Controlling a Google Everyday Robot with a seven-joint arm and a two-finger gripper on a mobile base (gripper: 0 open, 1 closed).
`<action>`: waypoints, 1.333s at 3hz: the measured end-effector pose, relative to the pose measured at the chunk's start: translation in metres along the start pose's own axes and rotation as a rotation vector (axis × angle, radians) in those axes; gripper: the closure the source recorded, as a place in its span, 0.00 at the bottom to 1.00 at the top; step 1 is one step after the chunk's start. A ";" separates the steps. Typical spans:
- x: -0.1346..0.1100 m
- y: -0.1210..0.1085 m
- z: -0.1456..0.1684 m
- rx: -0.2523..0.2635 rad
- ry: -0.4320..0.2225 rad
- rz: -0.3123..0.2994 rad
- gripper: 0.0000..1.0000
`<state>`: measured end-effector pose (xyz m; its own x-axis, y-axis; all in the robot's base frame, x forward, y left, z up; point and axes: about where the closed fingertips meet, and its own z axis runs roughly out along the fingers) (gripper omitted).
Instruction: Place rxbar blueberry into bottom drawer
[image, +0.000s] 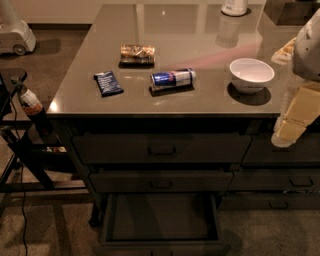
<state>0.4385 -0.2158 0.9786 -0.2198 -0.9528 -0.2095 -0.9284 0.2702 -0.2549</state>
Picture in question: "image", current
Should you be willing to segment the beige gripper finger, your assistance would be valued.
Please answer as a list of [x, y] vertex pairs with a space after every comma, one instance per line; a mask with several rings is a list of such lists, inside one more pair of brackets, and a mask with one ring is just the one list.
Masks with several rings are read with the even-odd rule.
[[295, 144], [306, 128], [279, 117], [275, 123], [271, 142], [279, 148], [287, 148]]
[[285, 124], [306, 128], [320, 116], [320, 83], [304, 82], [288, 87], [284, 94], [280, 127]]

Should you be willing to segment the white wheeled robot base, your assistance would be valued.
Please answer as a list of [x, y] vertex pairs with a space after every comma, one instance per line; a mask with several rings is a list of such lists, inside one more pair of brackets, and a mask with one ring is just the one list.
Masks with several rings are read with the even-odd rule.
[[36, 38], [28, 24], [19, 18], [11, 0], [0, 0], [0, 54], [23, 56], [34, 51]]

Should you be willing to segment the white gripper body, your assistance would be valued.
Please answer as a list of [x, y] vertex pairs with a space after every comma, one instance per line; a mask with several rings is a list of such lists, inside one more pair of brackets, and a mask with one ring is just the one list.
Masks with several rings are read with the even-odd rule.
[[306, 80], [320, 80], [320, 9], [297, 34], [292, 70]]

